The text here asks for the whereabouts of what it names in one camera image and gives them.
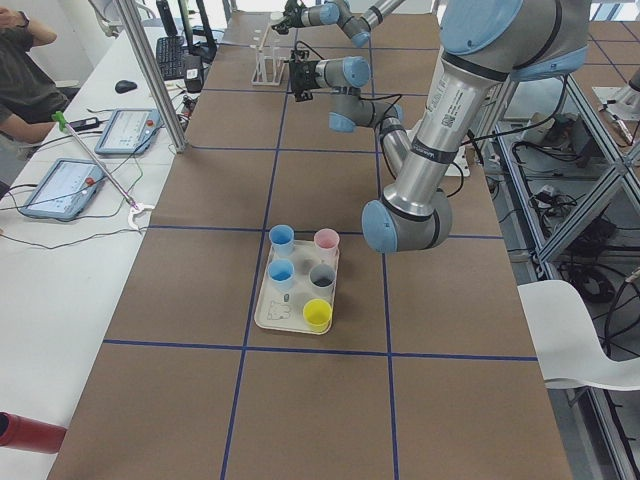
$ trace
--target tray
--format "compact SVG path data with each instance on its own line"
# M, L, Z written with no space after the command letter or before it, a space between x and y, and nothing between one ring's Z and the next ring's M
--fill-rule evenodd
M279 291L269 280L267 269L265 268L253 320L260 328L268 330L284 330L287 332L324 335L331 329L333 315L326 330L322 332L314 332L311 330L311 327L307 325L307 322L305 322L302 316L302 308L309 300L313 298L322 298L329 302L333 309L333 299L336 294L336 282L338 279L338 260L340 258L340 252L336 252L335 257L331 260L322 260L316 252L316 247L313 242L295 240L293 253L288 257L280 257L275 253L273 247L271 247L269 256L267 257L267 265L269 265L272 260L278 258L288 258L293 263L295 270L293 276L293 287L286 293ZM309 281L309 271L320 263L330 265L336 272L336 282L334 282L330 296L321 296L316 293L313 289L312 283Z

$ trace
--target black keyboard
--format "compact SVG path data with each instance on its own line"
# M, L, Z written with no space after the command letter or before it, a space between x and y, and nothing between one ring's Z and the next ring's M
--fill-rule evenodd
M156 61L160 67L163 80L183 78L182 37L161 37L156 42Z

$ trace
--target tablet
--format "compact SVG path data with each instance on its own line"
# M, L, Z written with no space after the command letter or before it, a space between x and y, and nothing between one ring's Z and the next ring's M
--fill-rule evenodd
M27 217L73 220L96 193L103 176L90 160L59 158L18 210Z
M99 155L132 155L142 153L162 124L155 109L114 110L102 132L95 152Z

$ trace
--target black mouse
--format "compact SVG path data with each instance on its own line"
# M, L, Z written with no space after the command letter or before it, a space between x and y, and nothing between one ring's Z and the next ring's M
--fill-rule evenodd
M117 93L127 93L128 91L135 90L136 88L138 88L138 84L131 80L120 80L116 83Z

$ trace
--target white table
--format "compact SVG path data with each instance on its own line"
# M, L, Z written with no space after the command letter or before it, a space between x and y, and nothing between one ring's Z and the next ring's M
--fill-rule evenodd
M152 28L148 35L155 47L156 38L164 31ZM136 82L138 89L116 94L114 85L122 79ZM169 95L178 91L169 91ZM154 107L126 34L96 67L65 117L71 121L93 116L86 107ZM109 113L97 116L106 119ZM52 131L47 140L61 135ZM93 146L98 137L84 138ZM144 176L132 192L137 201L158 201L174 153L169 135L162 129L149 150L139 157ZM56 142L29 161L14 185L38 183L60 157L87 155L73 140ZM105 159L110 169L122 160ZM115 177L127 188L138 174L138 167L129 160ZM25 201L27 195L17 193L16 198ZM121 198L113 185L105 182L82 215L109 215L118 209ZM8 196L0 202L0 208L10 206ZM13 238L58 245L126 229L128 210L124 204L111 218L67 224L28 219L15 210L0 211L0 228ZM148 212L136 220L141 227L148 222ZM142 238L141 234L126 232L57 250L0 238L0 411L69 425ZM54 460L55 455L0 448L0 476L42 480Z

